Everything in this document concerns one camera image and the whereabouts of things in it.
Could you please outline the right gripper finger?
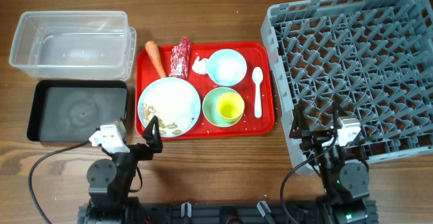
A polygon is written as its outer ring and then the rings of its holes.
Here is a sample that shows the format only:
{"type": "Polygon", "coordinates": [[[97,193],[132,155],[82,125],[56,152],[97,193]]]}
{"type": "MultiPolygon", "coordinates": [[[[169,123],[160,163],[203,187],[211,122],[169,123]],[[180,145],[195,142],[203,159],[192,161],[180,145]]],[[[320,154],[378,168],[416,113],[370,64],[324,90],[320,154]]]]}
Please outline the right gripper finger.
{"type": "Polygon", "coordinates": [[[302,139],[308,137],[310,135],[310,129],[300,104],[294,106],[293,117],[294,119],[292,122],[292,128],[290,129],[290,138],[302,139]]]}
{"type": "Polygon", "coordinates": [[[348,114],[336,103],[332,103],[332,109],[333,109],[333,126],[338,125],[338,118],[341,116],[348,116],[348,114]]]}

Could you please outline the light blue plate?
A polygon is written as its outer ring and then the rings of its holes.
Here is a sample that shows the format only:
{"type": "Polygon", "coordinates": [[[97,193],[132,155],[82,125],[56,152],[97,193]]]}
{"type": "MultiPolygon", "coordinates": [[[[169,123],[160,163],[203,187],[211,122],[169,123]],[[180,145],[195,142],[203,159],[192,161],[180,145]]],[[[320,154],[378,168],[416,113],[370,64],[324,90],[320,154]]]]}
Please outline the light blue plate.
{"type": "Polygon", "coordinates": [[[190,83],[166,77],[150,83],[139,96],[138,123],[146,127],[157,117],[162,137],[179,137],[197,123],[201,108],[200,96],[190,83]]]}

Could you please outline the green bowl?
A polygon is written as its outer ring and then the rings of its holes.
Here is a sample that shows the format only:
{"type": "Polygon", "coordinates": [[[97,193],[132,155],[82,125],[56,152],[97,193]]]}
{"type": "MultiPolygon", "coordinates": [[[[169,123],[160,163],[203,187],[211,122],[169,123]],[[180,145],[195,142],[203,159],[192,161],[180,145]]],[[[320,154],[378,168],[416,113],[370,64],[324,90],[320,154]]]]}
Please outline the green bowl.
{"type": "Polygon", "coordinates": [[[231,127],[240,120],[238,119],[234,122],[225,122],[217,112],[217,100],[222,94],[227,92],[238,93],[234,89],[228,87],[219,87],[207,93],[202,103],[204,117],[214,126],[222,128],[231,127]]]}

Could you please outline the white plastic spoon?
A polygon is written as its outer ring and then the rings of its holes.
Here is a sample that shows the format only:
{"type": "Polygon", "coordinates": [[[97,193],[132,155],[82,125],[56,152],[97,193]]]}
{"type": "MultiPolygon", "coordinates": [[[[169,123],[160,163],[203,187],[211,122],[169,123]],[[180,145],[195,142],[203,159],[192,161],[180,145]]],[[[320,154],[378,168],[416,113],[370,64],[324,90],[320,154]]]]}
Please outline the white plastic spoon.
{"type": "Polygon", "coordinates": [[[255,96],[254,96],[254,116],[256,118],[262,117],[262,103],[261,103],[261,92],[260,84],[263,81],[263,71],[260,67],[255,67],[252,72],[252,80],[255,86],[255,96]]]}

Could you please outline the yellow cup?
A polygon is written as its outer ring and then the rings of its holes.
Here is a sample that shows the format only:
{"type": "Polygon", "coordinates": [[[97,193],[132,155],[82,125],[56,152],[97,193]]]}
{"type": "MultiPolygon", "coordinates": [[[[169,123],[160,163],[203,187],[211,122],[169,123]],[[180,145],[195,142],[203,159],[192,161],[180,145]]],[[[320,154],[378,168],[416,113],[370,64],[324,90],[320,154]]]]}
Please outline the yellow cup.
{"type": "Polygon", "coordinates": [[[218,98],[216,108],[225,122],[234,122],[242,117],[245,103],[240,94],[227,92],[218,98]]]}

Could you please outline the red snack wrapper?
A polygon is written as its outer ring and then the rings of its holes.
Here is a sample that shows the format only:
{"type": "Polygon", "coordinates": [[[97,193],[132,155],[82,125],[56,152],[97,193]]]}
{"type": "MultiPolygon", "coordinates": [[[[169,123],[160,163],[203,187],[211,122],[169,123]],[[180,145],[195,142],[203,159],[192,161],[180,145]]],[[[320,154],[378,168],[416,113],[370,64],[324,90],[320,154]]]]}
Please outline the red snack wrapper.
{"type": "Polygon", "coordinates": [[[189,72],[191,42],[188,37],[182,37],[181,42],[174,46],[170,57],[170,77],[186,80],[189,72]]]}

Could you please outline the white tissue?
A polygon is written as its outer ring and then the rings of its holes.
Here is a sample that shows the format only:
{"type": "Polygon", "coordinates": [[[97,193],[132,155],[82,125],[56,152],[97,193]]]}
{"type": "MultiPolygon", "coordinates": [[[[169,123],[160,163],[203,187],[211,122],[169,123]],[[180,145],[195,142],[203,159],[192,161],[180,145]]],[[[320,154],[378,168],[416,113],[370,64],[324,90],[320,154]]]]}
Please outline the white tissue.
{"type": "Polygon", "coordinates": [[[196,74],[200,75],[206,75],[208,74],[208,58],[200,58],[200,56],[197,56],[193,62],[192,70],[196,74]]]}

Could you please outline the orange carrot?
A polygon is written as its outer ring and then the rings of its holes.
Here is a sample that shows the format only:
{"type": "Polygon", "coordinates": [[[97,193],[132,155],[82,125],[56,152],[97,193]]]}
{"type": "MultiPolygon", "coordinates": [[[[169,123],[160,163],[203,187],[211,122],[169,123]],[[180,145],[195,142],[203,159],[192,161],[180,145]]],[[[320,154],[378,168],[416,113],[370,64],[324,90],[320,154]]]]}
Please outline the orange carrot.
{"type": "Polygon", "coordinates": [[[160,78],[165,78],[166,73],[164,71],[162,60],[160,58],[160,52],[157,44],[154,41],[148,41],[145,44],[145,50],[160,78]]]}

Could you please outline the light blue bowl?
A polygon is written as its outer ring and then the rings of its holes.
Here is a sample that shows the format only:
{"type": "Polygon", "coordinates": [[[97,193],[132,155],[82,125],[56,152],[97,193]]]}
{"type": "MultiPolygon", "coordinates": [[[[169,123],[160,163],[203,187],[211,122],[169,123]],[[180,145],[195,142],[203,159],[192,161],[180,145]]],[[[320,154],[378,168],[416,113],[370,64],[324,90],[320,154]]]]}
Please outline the light blue bowl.
{"type": "Polygon", "coordinates": [[[247,73],[246,59],[233,49],[214,52],[207,62],[207,73],[217,85],[232,87],[240,83],[247,73]]]}

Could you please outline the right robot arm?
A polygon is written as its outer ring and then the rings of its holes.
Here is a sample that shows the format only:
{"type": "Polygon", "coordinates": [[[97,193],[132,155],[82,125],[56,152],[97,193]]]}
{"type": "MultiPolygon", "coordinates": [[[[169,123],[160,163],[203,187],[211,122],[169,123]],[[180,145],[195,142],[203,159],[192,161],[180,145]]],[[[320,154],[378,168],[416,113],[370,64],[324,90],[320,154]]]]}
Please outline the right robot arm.
{"type": "Polygon", "coordinates": [[[284,188],[288,179],[301,167],[308,164],[319,167],[325,194],[316,199],[317,212],[324,223],[368,223],[367,201],[369,193],[369,167],[364,160],[349,162],[344,148],[361,132],[361,123],[355,116],[347,114],[336,103],[333,121],[329,129],[312,131],[307,124],[301,106],[294,106],[294,120],[290,138],[300,139],[300,147],[314,154],[296,165],[285,177],[280,188],[281,206],[286,216],[295,221],[284,201],[284,188]]]}

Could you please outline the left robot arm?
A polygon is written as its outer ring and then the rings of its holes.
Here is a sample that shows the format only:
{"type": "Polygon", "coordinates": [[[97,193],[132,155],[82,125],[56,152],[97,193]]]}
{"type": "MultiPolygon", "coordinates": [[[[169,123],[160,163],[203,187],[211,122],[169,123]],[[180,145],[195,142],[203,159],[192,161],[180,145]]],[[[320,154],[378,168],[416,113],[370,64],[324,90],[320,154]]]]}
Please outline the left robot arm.
{"type": "Polygon", "coordinates": [[[159,120],[153,116],[142,137],[145,143],[127,145],[126,128],[121,120],[102,125],[89,141],[101,146],[111,159],[94,162],[87,171],[90,200],[78,213],[78,223],[150,223],[139,198],[130,197],[133,179],[142,178],[138,162],[152,160],[162,149],[159,120]]]}

